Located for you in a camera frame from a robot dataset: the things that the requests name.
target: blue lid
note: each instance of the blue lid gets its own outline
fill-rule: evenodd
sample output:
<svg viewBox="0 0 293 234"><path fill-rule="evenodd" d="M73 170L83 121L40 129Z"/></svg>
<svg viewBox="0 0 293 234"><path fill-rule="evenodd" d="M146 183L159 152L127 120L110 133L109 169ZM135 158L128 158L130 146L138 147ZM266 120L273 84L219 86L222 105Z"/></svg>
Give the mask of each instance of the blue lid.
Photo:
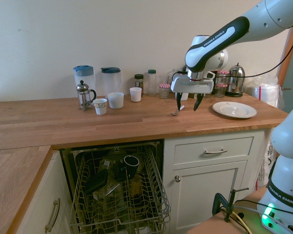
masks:
<svg viewBox="0 0 293 234"><path fill-rule="evenodd" d="M81 65L74 67L74 75L76 77L87 77L93 75L93 67L88 65Z"/></svg>
<svg viewBox="0 0 293 234"><path fill-rule="evenodd" d="M103 67L101 68L103 73L118 73L121 70L118 67Z"/></svg>

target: red checkered lid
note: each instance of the red checkered lid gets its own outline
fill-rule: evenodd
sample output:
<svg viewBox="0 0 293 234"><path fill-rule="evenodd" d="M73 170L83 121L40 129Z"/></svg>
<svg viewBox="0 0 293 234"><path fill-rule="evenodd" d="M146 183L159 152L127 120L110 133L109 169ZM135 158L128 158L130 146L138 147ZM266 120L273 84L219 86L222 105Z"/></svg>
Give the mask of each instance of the red checkered lid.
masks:
<svg viewBox="0 0 293 234"><path fill-rule="evenodd" d="M170 88L170 84L160 84L160 88Z"/></svg>
<svg viewBox="0 0 293 234"><path fill-rule="evenodd" d="M227 87L227 84L216 84L217 87Z"/></svg>
<svg viewBox="0 0 293 234"><path fill-rule="evenodd" d="M226 70L220 70L220 71L218 71L217 73L219 73L219 74L229 74L229 71L226 71Z"/></svg>

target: dishwasher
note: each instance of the dishwasher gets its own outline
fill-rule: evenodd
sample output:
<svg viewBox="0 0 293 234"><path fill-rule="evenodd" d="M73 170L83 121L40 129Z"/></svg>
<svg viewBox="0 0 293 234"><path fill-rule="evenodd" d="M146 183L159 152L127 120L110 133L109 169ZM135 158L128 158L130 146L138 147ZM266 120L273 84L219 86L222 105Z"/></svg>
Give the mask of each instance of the dishwasher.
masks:
<svg viewBox="0 0 293 234"><path fill-rule="evenodd" d="M77 233L161 234L166 230L170 205L161 178L162 141L79 147L62 150L61 155L73 200L70 225ZM128 178L125 156L139 160L134 178ZM89 192L90 181L102 181L102 185Z"/></svg>

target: spoon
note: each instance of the spoon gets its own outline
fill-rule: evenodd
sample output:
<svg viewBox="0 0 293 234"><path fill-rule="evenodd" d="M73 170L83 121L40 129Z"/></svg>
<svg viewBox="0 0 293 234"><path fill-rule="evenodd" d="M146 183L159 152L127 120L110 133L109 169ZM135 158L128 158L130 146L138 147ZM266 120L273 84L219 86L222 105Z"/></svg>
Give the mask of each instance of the spoon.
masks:
<svg viewBox="0 0 293 234"><path fill-rule="evenodd" d="M177 110L175 113L171 113L173 116L177 116L178 112L181 111L182 109L184 109L184 105L180 107L180 110Z"/></svg>

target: black mug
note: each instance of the black mug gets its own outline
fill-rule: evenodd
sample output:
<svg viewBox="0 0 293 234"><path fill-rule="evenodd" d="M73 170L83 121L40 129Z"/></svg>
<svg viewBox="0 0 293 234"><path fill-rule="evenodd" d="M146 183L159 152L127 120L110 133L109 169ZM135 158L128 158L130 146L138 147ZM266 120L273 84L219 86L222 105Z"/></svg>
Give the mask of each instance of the black mug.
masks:
<svg viewBox="0 0 293 234"><path fill-rule="evenodd" d="M138 158L132 155L127 155L124 157L124 165L127 171L128 179L133 179L139 166Z"/></svg>

